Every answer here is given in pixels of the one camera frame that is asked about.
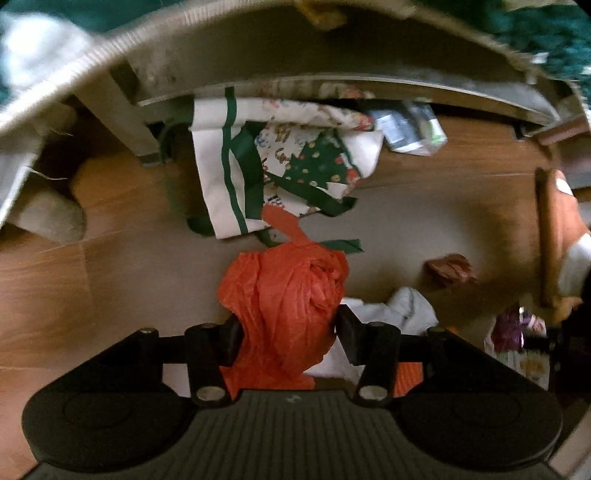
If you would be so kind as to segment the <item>crumpled white tissue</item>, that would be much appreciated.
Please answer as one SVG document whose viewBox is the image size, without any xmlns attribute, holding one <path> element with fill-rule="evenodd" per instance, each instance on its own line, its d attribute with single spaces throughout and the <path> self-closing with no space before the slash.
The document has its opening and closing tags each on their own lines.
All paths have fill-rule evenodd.
<svg viewBox="0 0 591 480">
<path fill-rule="evenodd" d="M 402 287 L 386 303 L 366 303 L 361 299 L 344 297 L 341 301 L 364 323 L 381 321 L 398 327 L 403 334 L 423 335 L 439 324 L 430 302 L 416 289 Z M 335 339 L 321 363 L 312 366 L 305 374 L 315 379 L 342 379 L 356 384 L 363 373 L 363 366 L 353 366 L 346 357 L 339 339 Z"/>
</svg>

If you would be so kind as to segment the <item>christmas print tote bag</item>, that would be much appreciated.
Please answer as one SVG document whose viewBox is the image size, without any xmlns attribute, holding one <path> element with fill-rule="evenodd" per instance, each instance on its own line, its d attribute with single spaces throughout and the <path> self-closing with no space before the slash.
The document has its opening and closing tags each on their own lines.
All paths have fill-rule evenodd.
<svg viewBox="0 0 591 480">
<path fill-rule="evenodd" d="M 263 210 L 276 206 L 297 218 L 351 210 L 351 193 L 372 175 L 384 134 L 369 115 L 314 102 L 239 97 L 194 99 L 169 119 L 160 156 L 172 156 L 171 136 L 190 132 L 205 213 L 187 220 L 204 237 L 229 239 L 270 228 Z"/>
</svg>

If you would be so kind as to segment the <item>teal and cream quilt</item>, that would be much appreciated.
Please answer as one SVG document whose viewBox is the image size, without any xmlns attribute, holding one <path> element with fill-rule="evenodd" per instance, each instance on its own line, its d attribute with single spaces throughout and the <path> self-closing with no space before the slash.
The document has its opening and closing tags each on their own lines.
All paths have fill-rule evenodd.
<svg viewBox="0 0 591 480">
<path fill-rule="evenodd" d="M 294 7 L 322 33 L 346 22 L 346 8 L 369 9 L 396 19 L 423 14 L 435 25 L 522 56 L 572 90 L 566 113 L 553 125 L 587 124 L 590 110 L 578 85 L 546 73 L 532 55 L 481 33 L 422 1 L 12 1 L 1 11 L 1 81 L 9 110 L 37 108 L 52 95 L 72 93 L 104 72 L 122 67 L 133 48 L 159 32 L 205 26 L 219 19 L 273 6 Z"/>
</svg>

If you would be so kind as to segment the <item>brown slipper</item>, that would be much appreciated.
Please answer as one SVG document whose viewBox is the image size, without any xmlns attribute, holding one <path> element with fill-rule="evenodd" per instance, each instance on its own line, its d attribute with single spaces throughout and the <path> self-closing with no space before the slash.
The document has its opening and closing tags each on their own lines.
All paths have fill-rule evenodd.
<svg viewBox="0 0 591 480">
<path fill-rule="evenodd" d="M 590 300 L 590 229 L 564 173 L 539 171 L 541 304 L 557 324 Z"/>
</svg>

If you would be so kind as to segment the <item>crumpled brown wrapper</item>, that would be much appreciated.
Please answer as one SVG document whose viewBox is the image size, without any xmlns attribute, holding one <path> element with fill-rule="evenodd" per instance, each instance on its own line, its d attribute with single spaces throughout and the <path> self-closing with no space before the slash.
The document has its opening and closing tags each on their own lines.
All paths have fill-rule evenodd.
<svg viewBox="0 0 591 480">
<path fill-rule="evenodd" d="M 476 284 L 478 282 L 473 265 L 461 254 L 449 254 L 441 258 L 428 260 L 425 267 L 447 287 Z"/>
</svg>

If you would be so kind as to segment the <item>red plastic bag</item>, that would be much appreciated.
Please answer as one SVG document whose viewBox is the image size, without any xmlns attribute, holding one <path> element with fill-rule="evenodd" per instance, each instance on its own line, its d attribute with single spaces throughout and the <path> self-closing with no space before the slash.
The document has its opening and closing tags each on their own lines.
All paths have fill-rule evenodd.
<svg viewBox="0 0 591 480">
<path fill-rule="evenodd" d="M 307 372 L 335 343 L 332 318 L 349 276 L 346 255 L 308 239 L 286 209 L 266 205 L 263 220 L 287 242 L 239 254 L 217 292 L 245 335 L 235 362 L 222 370 L 232 397 L 248 389 L 315 388 Z"/>
</svg>

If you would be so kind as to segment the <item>metal bed frame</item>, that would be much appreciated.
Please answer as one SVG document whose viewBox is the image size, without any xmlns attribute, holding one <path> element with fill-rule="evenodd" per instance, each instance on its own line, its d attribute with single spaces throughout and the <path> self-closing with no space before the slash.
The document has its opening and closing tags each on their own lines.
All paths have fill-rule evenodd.
<svg viewBox="0 0 591 480">
<path fill-rule="evenodd" d="M 242 96 L 334 98 L 351 89 L 378 99 L 426 100 L 546 126 L 562 120 L 571 87 L 528 59 L 491 48 L 423 14 L 396 19 L 346 8 L 346 22 L 322 33 L 290 6 L 273 6 L 205 26 L 159 32 L 122 61 L 121 81 L 104 72 L 80 101 L 136 156 L 157 150 L 149 126 L 184 96 L 226 86 Z"/>
</svg>

